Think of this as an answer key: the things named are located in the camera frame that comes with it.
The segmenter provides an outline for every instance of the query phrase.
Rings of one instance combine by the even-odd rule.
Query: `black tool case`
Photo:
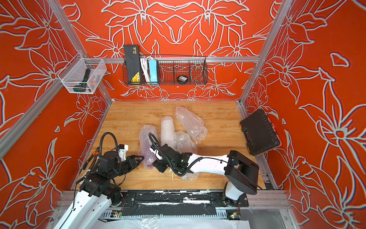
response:
[[[259,109],[240,122],[251,155],[268,152],[282,143],[264,110]]]

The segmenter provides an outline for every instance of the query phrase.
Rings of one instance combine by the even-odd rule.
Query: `wire basket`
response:
[[[100,60],[98,64],[86,64],[85,61],[88,59],[77,57],[78,55],[69,61],[57,76],[69,93],[94,94],[107,67],[103,59],[98,59]],[[71,64],[71,68],[68,68],[66,72],[65,69],[69,64]],[[90,69],[88,78],[85,77],[87,69]]]
[[[208,79],[206,57],[155,55],[157,82],[147,82],[142,73],[141,82],[130,82],[126,61],[123,63],[123,82],[127,85],[205,85]]]

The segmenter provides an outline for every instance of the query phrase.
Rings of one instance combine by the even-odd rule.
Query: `wooden floor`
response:
[[[185,131],[175,118],[175,107],[187,107],[199,115],[205,122],[208,134],[198,144],[199,155],[219,156],[237,150],[255,161],[246,147],[244,134],[241,132],[241,121],[236,103],[233,101],[147,101],[147,102],[113,102],[98,133],[92,152],[99,146],[100,137],[105,132],[112,132],[118,144],[128,145],[128,155],[137,155],[139,149],[139,133],[143,125],[154,125],[160,139],[161,118],[170,115],[174,119],[175,131]],[[111,136],[103,142],[103,153],[115,147]],[[124,176],[117,177],[117,183]],[[193,181],[182,181],[169,168],[165,173],[158,170],[145,170],[142,165],[126,175],[122,189],[223,189],[228,179],[212,173],[200,173]],[[259,173],[258,185],[265,188]]]

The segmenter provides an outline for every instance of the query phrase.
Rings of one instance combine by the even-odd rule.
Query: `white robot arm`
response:
[[[167,144],[160,146],[156,137],[149,134],[152,142],[150,150],[157,160],[153,165],[164,172],[168,167],[178,176],[186,173],[206,172],[226,176],[230,182],[224,190],[225,197],[238,200],[243,193],[255,195],[258,186],[259,166],[238,151],[231,150],[229,155],[200,156],[192,153],[180,154]]]
[[[111,204],[106,195],[89,196],[88,192],[81,190],[54,229],[91,228]]]

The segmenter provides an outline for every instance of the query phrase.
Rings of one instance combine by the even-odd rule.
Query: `white mesh basket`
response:
[[[76,58],[75,64],[72,64],[71,69],[67,71],[66,74],[61,74],[67,67],[66,65],[64,69],[58,74],[59,79],[62,84],[70,93],[80,93],[80,94],[94,94],[95,90],[98,87],[98,84],[102,80],[105,72],[107,71],[107,67],[105,66],[104,60],[100,59],[99,64],[86,64],[85,58]],[[83,82],[85,70],[89,68],[90,74],[89,78],[86,82]]]

